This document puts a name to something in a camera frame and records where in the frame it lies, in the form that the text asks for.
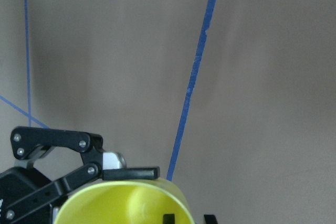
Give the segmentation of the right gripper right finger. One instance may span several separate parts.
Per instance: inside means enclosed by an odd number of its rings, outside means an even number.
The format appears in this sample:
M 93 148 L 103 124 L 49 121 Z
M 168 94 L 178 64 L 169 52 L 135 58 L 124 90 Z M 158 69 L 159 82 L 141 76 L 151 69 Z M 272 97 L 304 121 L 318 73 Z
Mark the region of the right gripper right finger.
M 217 224 L 217 218 L 215 215 L 206 214 L 203 216 L 203 224 Z

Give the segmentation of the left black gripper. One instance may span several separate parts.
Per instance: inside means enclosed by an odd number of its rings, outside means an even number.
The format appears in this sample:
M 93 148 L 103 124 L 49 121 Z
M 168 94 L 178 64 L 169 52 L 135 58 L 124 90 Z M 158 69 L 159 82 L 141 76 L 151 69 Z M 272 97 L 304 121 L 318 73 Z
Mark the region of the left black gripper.
M 128 168 L 120 153 L 106 152 L 98 134 L 18 126 L 10 135 L 14 167 L 1 173 L 1 223 L 55 223 L 69 194 L 97 179 L 106 181 L 160 176 L 159 167 Z M 80 154 L 82 165 L 56 180 L 34 167 L 55 147 Z

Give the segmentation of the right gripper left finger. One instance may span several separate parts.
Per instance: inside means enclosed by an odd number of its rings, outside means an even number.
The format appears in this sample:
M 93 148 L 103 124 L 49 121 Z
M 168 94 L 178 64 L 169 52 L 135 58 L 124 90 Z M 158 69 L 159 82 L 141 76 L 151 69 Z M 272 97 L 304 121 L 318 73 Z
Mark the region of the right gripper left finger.
M 175 224 L 175 214 L 164 214 L 162 223 L 163 224 Z

